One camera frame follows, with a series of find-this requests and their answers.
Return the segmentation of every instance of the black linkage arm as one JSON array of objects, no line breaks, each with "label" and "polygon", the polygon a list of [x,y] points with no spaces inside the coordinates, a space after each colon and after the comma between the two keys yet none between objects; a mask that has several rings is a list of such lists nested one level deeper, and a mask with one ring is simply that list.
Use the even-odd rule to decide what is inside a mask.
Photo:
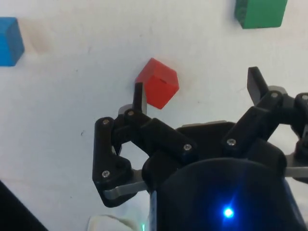
[{"label": "black linkage arm", "polygon": [[[236,124],[173,129],[146,115],[144,88],[136,83],[133,104],[115,120],[105,117],[95,124],[92,178],[104,204],[119,206],[139,191],[154,191],[178,169],[211,158],[246,158],[308,183],[308,93],[294,99],[281,87],[267,86],[257,67],[248,69],[247,89],[254,106]],[[291,125],[299,137],[292,155],[267,141],[279,124]],[[129,141],[149,156],[142,170],[120,156]]]}]

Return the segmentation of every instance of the white surface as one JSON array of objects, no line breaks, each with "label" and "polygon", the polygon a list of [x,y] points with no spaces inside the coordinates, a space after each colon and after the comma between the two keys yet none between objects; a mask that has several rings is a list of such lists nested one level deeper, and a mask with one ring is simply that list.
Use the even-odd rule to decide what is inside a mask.
[{"label": "white surface", "polygon": [[[131,103],[133,81],[154,57],[174,68],[180,91],[162,110],[172,127],[227,119],[252,105],[249,66],[290,95],[308,91],[308,1],[288,2],[281,28],[242,30],[235,0],[2,0],[19,18],[26,54],[0,68],[0,177],[51,231],[84,231],[92,215],[146,220],[138,194],[103,206],[91,181],[93,127]],[[274,144],[292,151],[290,129]],[[141,167],[145,155],[126,145]],[[304,213],[308,186],[291,181]]]}]

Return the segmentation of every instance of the screw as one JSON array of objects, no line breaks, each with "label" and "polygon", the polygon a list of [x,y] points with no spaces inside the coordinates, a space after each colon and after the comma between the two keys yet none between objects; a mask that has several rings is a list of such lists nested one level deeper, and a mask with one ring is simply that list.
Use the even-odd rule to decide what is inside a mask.
[{"label": "screw", "polygon": [[271,94],[271,97],[273,97],[273,98],[276,98],[277,96],[278,96],[278,94],[275,93],[275,92]]},{"label": "screw", "polygon": [[189,151],[190,149],[192,149],[192,146],[190,144],[186,144],[186,145],[184,145],[183,148],[184,148],[185,151]]},{"label": "screw", "polygon": [[108,120],[108,119],[104,119],[104,120],[103,120],[103,124],[104,124],[104,125],[109,124],[109,120]]},{"label": "screw", "polygon": [[236,140],[235,140],[235,139],[228,139],[228,140],[227,140],[227,144],[228,144],[229,146],[234,146],[234,145],[236,145]]},{"label": "screw", "polygon": [[107,178],[107,177],[110,176],[110,172],[109,172],[108,170],[106,170],[106,171],[104,171],[104,172],[102,173],[102,176],[103,176],[104,178]]}]

